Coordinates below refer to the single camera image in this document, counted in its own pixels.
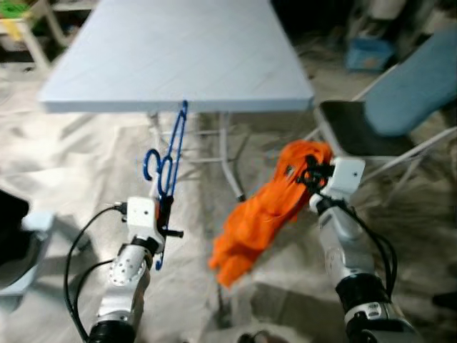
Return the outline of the blue plastic hanger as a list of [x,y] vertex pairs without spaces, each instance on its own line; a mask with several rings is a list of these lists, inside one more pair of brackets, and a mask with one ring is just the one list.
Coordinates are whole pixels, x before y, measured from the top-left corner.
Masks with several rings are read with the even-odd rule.
[[151,148],[143,160],[143,175],[146,181],[154,181],[153,193],[159,202],[161,197],[174,197],[179,178],[181,150],[186,133],[189,102],[183,100],[174,120],[169,143],[164,151]]

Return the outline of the orange shirt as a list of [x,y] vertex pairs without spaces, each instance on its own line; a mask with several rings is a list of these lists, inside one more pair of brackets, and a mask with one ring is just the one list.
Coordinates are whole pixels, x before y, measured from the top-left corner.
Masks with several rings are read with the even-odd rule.
[[332,158],[332,148],[323,141],[300,139],[283,148],[271,179],[251,199],[235,206],[214,239],[209,267],[222,287],[231,288],[251,271],[283,225],[297,218],[311,196],[311,188],[300,178],[309,174],[310,167]]

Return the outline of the white grey folding chair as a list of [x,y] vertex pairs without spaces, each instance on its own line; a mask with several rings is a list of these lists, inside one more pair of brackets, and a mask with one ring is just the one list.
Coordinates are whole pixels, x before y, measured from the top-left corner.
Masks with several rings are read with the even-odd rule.
[[392,66],[363,89],[350,101],[323,101],[314,115],[316,128],[307,135],[307,140],[326,141],[334,156],[359,158],[366,164],[376,164],[376,168],[363,173],[362,181],[380,179],[389,174],[396,166],[405,166],[402,175],[392,192],[398,192],[418,172],[418,167],[430,156],[438,144],[455,138],[456,128],[443,129],[418,143],[412,133],[392,137],[382,136],[368,125],[368,112],[363,108],[363,98],[383,79],[391,77],[398,66]]

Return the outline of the light blue pillow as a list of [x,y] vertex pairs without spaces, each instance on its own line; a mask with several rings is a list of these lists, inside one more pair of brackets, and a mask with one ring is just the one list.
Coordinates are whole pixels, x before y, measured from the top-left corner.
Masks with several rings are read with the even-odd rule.
[[457,97],[457,28],[444,27],[382,76],[363,98],[366,120],[377,134],[411,133],[432,112]]

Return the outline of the small blue plastic basket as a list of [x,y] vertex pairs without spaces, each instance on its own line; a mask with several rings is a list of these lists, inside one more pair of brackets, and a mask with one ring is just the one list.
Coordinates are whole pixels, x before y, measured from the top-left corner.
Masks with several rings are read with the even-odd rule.
[[345,67],[347,71],[380,72],[395,54],[391,43],[372,37],[354,37],[349,40]]

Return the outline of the small white table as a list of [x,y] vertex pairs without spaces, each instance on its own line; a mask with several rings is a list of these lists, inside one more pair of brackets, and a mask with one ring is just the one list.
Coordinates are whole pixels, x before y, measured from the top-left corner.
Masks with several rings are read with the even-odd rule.
[[59,46],[71,45],[75,34],[64,32],[50,0],[0,0],[0,35],[23,42],[36,70],[46,74],[52,70],[51,61],[33,32],[41,20],[46,21],[50,36]]

